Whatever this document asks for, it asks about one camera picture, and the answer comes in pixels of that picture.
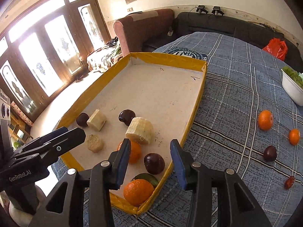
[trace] green avocado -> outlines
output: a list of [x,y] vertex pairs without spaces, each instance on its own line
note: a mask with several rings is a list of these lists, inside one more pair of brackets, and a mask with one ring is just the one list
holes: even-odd
[[157,178],[155,178],[155,176],[153,176],[152,174],[149,173],[141,173],[136,175],[133,180],[137,180],[137,179],[144,179],[146,181],[149,181],[154,188],[157,187],[159,181],[157,180]]

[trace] tangerine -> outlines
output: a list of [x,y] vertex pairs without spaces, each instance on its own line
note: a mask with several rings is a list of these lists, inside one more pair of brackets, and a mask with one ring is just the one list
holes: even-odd
[[300,131],[298,129],[292,129],[289,132],[288,139],[290,144],[292,145],[298,144],[300,140]]
[[[122,142],[119,144],[117,150],[121,148]],[[141,157],[141,147],[139,143],[131,141],[131,153],[129,155],[128,163],[136,163]]]
[[149,181],[136,179],[124,187],[123,195],[129,204],[139,207],[152,195],[153,191],[154,187]]
[[263,110],[258,117],[258,125],[261,130],[269,130],[274,123],[274,117],[272,116],[271,111]]

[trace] patterned blanket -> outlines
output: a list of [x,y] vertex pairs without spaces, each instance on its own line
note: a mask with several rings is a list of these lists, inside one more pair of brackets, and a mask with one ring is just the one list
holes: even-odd
[[[303,147],[292,146],[288,133],[303,132],[300,111],[282,88],[285,63],[239,39],[217,33],[196,32],[183,36],[155,52],[201,59],[207,55],[208,72],[204,95],[184,150],[208,168],[233,168],[255,196],[274,227],[283,226],[303,196]],[[258,128],[257,116],[268,109],[273,127]],[[275,162],[265,162],[264,149],[274,145]],[[58,177],[67,168],[53,165]],[[289,190],[284,182],[296,181]],[[212,193],[212,227],[217,223],[217,192]],[[138,219],[113,208],[116,226],[185,226],[191,192],[183,191],[175,173],[168,178],[150,210]],[[88,200],[84,202],[84,226],[88,226]]]

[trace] lettuce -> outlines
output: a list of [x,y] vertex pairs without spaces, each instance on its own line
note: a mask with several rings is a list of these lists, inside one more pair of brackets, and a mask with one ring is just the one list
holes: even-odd
[[291,79],[303,89],[303,80],[299,76],[299,73],[293,70],[290,66],[284,66],[282,70],[291,77]]

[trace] wooden window frame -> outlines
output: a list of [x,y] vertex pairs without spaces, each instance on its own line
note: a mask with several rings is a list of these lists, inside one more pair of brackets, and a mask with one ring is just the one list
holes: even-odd
[[[9,30],[20,19],[22,19],[24,16],[26,16],[28,13],[30,13],[46,1],[48,0],[39,0],[38,2],[27,8],[20,15],[18,15],[5,28],[3,32],[0,33],[0,38],[5,37],[8,44],[8,49],[3,53],[0,58],[0,66],[5,63],[6,60],[9,61],[10,66],[15,72],[17,78],[36,104],[37,109],[33,113],[27,113],[22,104],[18,105],[31,121],[35,121],[37,117],[44,111],[44,109],[55,99],[55,97],[58,96],[58,94],[60,94],[68,85],[75,81],[79,77],[79,75],[82,75],[84,71],[88,70],[86,57],[94,50],[94,48],[88,36],[86,28],[81,20],[80,13],[78,12],[78,4],[81,4],[81,2],[84,1],[85,3],[89,1],[91,5],[93,4],[94,11],[97,13],[97,15],[95,14],[96,21],[100,27],[100,32],[103,37],[103,41],[106,43],[111,39],[100,6],[98,4],[98,0],[75,0],[71,3],[69,2],[69,0],[64,0],[65,5],[63,7],[60,7],[56,11],[40,19],[38,22],[28,28],[18,39],[11,43],[8,34]],[[84,65],[82,69],[80,69],[74,75],[71,75],[68,72],[67,67],[65,67],[64,64],[61,62],[55,49],[53,47],[48,47],[49,45],[52,45],[52,43],[47,35],[44,25],[60,15],[64,15],[66,23],[83,58],[82,62],[84,63]],[[50,58],[50,64],[57,72],[59,78],[63,81],[63,86],[59,88],[56,92],[54,92],[50,97],[46,95],[39,83],[37,83],[30,69],[25,64],[25,61],[23,60],[23,57],[21,56],[21,53],[19,51],[20,43],[33,32],[37,34],[37,37],[45,54],[47,55],[47,57]],[[5,83],[1,76],[0,78],[0,83]],[[6,86],[6,84],[3,87],[3,90],[6,92],[6,94],[10,97],[12,101],[14,101],[16,104],[19,103],[19,101],[14,97],[14,95],[11,93],[10,89]]]

